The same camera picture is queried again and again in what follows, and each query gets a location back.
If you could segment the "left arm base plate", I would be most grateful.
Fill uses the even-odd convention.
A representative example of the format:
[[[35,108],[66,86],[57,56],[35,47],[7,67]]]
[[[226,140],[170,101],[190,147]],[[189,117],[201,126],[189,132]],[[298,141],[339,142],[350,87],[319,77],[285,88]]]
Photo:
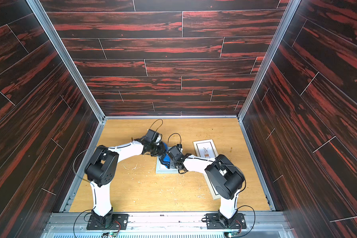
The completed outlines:
[[[102,217],[92,212],[89,222],[87,224],[87,230],[126,230],[128,225],[128,214],[114,214],[108,213]]]

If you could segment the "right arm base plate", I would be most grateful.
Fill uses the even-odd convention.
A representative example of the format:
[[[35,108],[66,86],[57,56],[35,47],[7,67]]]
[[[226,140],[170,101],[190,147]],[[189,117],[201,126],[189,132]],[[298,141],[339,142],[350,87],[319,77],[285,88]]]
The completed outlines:
[[[201,219],[207,226],[208,230],[221,230],[221,229],[246,229],[245,217],[242,213],[235,213],[235,215],[228,219],[221,213],[207,213]]]

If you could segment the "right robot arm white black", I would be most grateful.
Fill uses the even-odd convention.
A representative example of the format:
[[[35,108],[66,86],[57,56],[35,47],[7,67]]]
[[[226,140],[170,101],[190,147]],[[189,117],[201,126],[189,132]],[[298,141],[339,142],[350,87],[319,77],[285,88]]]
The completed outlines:
[[[238,212],[238,193],[241,191],[244,174],[225,156],[216,158],[202,158],[191,154],[167,154],[163,161],[169,159],[173,168],[184,172],[198,172],[206,175],[217,193],[221,195],[219,219],[226,226],[232,223]]]

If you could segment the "blue microfiber cloth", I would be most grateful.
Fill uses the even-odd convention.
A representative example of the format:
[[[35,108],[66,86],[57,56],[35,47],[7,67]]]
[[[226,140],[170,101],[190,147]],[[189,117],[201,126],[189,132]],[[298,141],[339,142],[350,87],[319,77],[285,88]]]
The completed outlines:
[[[167,144],[163,143],[165,151],[162,156],[159,157],[160,163],[165,166],[167,169],[171,166],[171,159],[168,156],[168,146]]]

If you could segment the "light green picture frame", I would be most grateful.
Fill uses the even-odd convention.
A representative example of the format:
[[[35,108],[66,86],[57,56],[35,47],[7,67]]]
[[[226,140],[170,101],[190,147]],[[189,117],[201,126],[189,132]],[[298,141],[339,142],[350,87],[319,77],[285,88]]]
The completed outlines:
[[[159,157],[157,157],[157,164],[156,164],[156,173],[157,174],[177,174],[178,173],[177,169],[171,169],[171,168],[167,169],[165,166],[163,166],[160,163]]]

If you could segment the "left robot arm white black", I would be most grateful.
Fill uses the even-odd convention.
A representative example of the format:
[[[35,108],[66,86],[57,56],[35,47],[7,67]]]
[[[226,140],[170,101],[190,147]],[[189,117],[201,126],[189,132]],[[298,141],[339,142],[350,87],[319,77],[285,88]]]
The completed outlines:
[[[98,146],[85,168],[93,192],[92,217],[105,227],[111,222],[113,208],[110,201],[110,185],[118,162],[143,154],[164,158],[166,153],[165,143],[148,143],[141,139],[115,147]]]

